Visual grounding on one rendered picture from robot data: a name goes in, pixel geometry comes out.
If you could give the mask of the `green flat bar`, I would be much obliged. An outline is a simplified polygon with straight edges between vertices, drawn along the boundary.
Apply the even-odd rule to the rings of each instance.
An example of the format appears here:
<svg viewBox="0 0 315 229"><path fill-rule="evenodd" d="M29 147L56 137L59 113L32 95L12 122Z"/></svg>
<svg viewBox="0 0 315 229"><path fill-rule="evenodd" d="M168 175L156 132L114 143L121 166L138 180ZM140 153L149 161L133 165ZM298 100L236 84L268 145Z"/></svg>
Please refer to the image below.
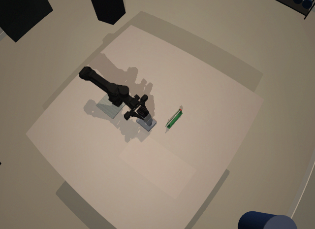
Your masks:
<svg viewBox="0 0 315 229"><path fill-rule="evenodd" d="M180 109L179 109L180 111ZM173 126L173 124L179 119L179 117L182 115L182 111L180 111L180 113L173 119L173 121L167 126L169 129Z"/></svg>

